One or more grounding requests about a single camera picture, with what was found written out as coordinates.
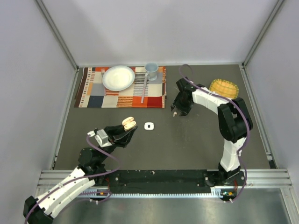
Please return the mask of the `pink earbud case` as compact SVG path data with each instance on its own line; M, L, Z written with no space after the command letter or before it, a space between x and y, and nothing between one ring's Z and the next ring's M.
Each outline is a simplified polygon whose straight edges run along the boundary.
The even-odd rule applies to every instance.
M122 121L122 126L125 131L129 131L133 128L137 128L137 123L134 117L127 117Z

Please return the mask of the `white earbud case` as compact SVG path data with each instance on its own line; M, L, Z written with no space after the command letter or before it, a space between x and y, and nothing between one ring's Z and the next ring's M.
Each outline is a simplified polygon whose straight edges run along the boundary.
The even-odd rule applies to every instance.
M147 130L147 131L154 130L154 123L152 123L152 122L146 122L144 124L144 129Z

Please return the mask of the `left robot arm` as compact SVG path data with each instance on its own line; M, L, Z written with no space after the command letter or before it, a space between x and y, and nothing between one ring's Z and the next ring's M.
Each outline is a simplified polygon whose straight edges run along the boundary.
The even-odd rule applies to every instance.
M105 170L103 161L109 157L118 164L121 162L111 153L117 148L125 148L131 141L138 126L118 125L90 131L86 136L89 147L83 148L79 164L55 187L38 197L25 200L23 215L26 224L51 224L54 218L86 189L101 185L106 176L120 167Z

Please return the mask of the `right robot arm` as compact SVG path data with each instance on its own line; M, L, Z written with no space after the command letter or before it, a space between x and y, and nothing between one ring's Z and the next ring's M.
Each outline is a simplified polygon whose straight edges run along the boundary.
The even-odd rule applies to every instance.
M176 85L179 93L171 104L172 111L186 116L193 105L198 104L218 116L219 130L224 138L223 155L218 165L218 181L230 184L240 172L239 158L253 128L245 101L242 98L220 96L203 85L195 86L186 77L179 79Z

